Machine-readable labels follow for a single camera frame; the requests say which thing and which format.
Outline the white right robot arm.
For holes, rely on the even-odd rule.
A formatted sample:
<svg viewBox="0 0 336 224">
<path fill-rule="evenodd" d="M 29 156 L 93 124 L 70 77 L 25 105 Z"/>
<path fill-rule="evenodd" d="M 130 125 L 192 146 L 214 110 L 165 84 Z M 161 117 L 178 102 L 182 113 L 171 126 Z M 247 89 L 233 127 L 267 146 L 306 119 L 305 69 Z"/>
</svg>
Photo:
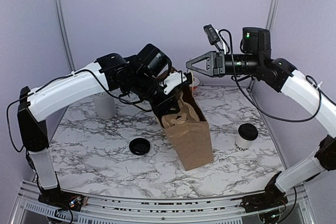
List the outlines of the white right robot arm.
<svg viewBox="0 0 336 224">
<path fill-rule="evenodd" d="M 233 42 L 225 41 L 222 30 L 212 25 L 205 25 L 203 29 L 216 50 L 189 60 L 186 63 L 188 69 L 212 78 L 232 76 L 235 82 L 238 82 L 238 76 L 263 81 L 276 92 L 294 100 L 310 116 L 306 119 L 283 119 L 259 108 L 260 113 L 289 123 L 317 120 L 327 132 L 316 152 L 269 181 L 260 195 L 260 203 L 271 207 L 297 184 L 311 180 L 322 172 L 335 170 L 335 102 L 325 95 L 314 78 L 303 74 L 284 58 L 271 58 L 271 38 L 267 29 L 244 27 L 240 54 L 233 53 Z"/>
</svg>

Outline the brown paper takeout bag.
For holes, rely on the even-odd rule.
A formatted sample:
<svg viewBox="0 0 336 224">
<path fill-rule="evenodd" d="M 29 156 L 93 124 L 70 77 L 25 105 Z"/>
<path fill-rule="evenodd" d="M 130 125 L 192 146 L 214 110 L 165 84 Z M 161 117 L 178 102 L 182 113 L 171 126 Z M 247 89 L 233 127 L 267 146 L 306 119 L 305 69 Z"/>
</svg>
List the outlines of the brown paper takeout bag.
<svg viewBox="0 0 336 224">
<path fill-rule="evenodd" d="M 158 113 L 154 115 L 165 136 L 176 151 L 184 170 L 189 171 L 211 163 L 214 160 L 214 156 L 209 123 L 195 101 L 190 86 L 185 85 L 182 87 L 177 95 L 178 100 L 181 92 L 183 92 L 183 101 L 189 103 L 195 109 L 200 119 L 199 122 L 187 121 L 164 129 L 161 122 L 163 115 Z"/>
</svg>

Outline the black plastic cup lid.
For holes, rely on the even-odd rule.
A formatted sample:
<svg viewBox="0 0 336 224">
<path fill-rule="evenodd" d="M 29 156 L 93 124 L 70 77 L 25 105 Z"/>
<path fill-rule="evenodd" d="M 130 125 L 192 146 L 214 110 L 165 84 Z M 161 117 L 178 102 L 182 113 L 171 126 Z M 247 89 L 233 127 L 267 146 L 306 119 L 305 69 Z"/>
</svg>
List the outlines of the black plastic cup lid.
<svg viewBox="0 0 336 224">
<path fill-rule="evenodd" d="M 258 137 L 258 130 L 253 124 L 244 123 L 239 126 L 238 134 L 247 141 L 254 141 Z"/>
</svg>

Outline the white paper cup with print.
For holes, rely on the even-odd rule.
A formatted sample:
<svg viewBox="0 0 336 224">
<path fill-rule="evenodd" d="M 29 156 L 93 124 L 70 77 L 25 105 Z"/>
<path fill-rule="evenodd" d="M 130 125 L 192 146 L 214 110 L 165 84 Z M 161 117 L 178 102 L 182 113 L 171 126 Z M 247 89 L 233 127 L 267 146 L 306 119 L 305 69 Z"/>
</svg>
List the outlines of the white paper cup with print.
<svg viewBox="0 0 336 224">
<path fill-rule="evenodd" d="M 240 135 L 237 135 L 234 143 L 235 149 L 237 149 L 240 152 L 247 151 L 255 140 L 256 139 L 247 140 L 241 137 Z"/>
</svg>

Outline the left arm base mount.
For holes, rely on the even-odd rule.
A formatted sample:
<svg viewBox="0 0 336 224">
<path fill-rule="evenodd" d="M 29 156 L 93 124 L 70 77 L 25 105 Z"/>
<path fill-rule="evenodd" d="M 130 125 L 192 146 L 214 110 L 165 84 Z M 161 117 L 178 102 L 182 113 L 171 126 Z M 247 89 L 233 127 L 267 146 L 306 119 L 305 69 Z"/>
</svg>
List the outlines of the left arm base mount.
<svg viewBox="0 0 336 224">
<path fill-rule="evenodd" d="M 37 179 L 36 184 L 40 190 L 38 201 L 44 204 L 60 207 L 63 210 L 70 209 L 72 211 L 80 211 L 81 208 L 87 204 L 87 196 L 63 191 L 60 189 L 59 184 L 53 189 L 42 188 L 39 179 Z"/>
</svg>

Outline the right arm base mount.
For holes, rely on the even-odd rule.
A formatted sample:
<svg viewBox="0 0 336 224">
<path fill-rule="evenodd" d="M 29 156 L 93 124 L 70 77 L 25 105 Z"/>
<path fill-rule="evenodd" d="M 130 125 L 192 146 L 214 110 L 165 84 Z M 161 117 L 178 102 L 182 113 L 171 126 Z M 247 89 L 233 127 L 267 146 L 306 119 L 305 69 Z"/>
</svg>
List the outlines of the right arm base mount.
<svg viewBox="0 0 336 224">
<path fill-rule="evenodd" d="M 278 206 L 284 206 L 288 203 L 285 193 L 276 193 L 268 191 L 249 196 L 244 196 L 240 206 L 244 208 L 246 213 L 266 210 Z"/>
</svg>

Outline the brown cardboard cup carrier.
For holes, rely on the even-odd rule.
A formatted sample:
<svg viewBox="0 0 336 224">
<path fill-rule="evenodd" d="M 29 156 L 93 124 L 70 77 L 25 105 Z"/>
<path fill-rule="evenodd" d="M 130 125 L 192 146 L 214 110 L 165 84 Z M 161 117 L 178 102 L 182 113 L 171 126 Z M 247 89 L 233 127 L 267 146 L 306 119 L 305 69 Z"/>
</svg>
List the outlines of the brown cardboard cup carrier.
<svg viewBox="0 0 336 224">
<path fill-rule="evenodd" d="M 161 122 L 164 129 L 183 124 L 187 121 L 200 121 L 200 118 L 197 115 L 195 109 L 189 103 L 183 101 L 183 92 L 181 92 L 180 98 L 177 102 L 180 108 L 179 112 L 174 114 L 167 114 L 161 117 Z"/>
</svg>

